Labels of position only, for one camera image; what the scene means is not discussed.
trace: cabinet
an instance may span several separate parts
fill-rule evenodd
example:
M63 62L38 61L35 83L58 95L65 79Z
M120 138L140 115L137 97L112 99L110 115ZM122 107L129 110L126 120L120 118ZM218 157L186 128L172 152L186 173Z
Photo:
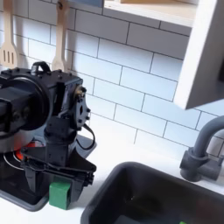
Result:
M174 98L182 109L224 98L223 21L223 0L200 0Z
M70 1L103 6L103 0ZM174 103L190 109L224 98L223 0L105 0L104 7L192 27Z

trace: sink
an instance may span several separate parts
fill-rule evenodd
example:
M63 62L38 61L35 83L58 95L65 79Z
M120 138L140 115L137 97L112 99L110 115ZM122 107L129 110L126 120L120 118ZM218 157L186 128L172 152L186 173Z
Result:
M138 163L119 164L81 224L223 224L224 196Z

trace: wooden spatula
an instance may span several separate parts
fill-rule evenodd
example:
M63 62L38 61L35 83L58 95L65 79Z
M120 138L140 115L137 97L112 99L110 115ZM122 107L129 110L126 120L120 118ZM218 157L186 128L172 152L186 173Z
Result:
M52 70L61 69L67 72L67 63L65 61L66 47L66 21L68 4L67 0L59 0L57 3L58 24L56 30L56 54L52 61Z
M4 67L18 66L18 50L13 42L12 0L3 0L4 43L0 52Z

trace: white countertop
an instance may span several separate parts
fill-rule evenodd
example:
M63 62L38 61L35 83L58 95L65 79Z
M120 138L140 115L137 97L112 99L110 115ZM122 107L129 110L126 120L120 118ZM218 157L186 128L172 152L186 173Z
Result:
M107 142L106 140L100 140L98 141L96 149L91 153L87 160L97 166L97 171L94 174L94 183L84 189L79 201L73 203L69 210L64 211L47 204L40 211L32 213L13 205L4 199L0 199L0 222L3 224L79 224L85 206L93 198L106 177L116 165L127 161L139 162L158 169L161 172L166 172L172 176L181 178L179 174L180 162L178 160L163 157L151 152L150 149L140 149L127 143L115 144ZM220 176L216 182L203 179L197 183L197 185L224 194L223 176Z

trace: tile backsplash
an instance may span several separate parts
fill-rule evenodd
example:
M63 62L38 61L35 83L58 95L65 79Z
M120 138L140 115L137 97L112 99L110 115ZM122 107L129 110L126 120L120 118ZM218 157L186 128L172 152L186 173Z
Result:
M56 3L14 0L14 41L21 67L31 68L37 60L51 65ZM181 159L203 125L224 114L224 101L187 111L172 102L190 28L78 3L70 3L67 28L66 62L84 80L96 137L121 139ZM3 42L0 0L0 45ZM216 133L209 153L218 157L223 139L224 131Z

